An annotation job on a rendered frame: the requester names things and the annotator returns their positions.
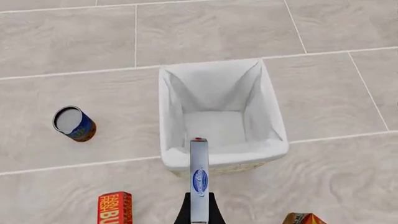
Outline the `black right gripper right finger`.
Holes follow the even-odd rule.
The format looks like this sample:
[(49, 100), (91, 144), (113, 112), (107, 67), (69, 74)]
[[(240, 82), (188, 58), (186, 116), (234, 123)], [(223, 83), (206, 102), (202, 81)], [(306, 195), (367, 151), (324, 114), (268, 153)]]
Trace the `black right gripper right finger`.
[(218, 208), (215, 195), (213, 192), (209, 193), (209, 222), (208, 224), (226, 224), (223, 216)]

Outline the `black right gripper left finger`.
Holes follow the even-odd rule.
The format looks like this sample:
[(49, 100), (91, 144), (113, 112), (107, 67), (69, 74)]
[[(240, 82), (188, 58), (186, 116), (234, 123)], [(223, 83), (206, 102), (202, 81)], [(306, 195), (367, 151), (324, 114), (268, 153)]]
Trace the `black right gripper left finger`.
[(190, 223), (190, 192), (185, 193), (181, 209), (174, 221), (174, 224), (191, 224)]

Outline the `silver cream cheese box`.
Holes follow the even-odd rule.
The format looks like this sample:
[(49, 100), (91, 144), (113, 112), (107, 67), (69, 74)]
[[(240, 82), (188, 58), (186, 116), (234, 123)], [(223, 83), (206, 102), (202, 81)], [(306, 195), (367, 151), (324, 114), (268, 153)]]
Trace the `silver cream cheese box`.
[(190, 141), (190, 223), (208, 224), (208, 141), (194, 138)]

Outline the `white lined wicker basket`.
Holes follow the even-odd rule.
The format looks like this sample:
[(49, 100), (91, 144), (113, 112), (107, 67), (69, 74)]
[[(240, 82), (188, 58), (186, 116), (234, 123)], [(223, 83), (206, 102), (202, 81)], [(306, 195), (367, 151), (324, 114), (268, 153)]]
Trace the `white lined wicker basket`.
[(189, 142), (208, 141), (210, 173), (239, 172), (289, 150), (277, 98), (259, 58), (181, 63), (159, 70), (161, 159), (189, 175)]

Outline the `red butter box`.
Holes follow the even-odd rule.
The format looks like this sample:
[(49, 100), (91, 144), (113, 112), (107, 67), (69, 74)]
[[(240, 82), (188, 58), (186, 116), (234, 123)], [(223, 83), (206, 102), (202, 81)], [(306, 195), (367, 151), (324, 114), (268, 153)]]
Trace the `red butter box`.
[(97, 224), (133, 224), (132, 195), (127, 192), (100, 195), (97, 209)]

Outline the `blue labelled tin can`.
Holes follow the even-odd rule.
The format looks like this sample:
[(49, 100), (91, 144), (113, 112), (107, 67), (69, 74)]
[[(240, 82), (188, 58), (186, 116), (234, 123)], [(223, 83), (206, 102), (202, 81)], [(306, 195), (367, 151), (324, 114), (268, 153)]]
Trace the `blue labelled tin can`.
[(76, 106), (65, 106), (58, 110), (52, 120), (58, 132), (76, 142), (89, 141), (96, 133), (96, 124)]

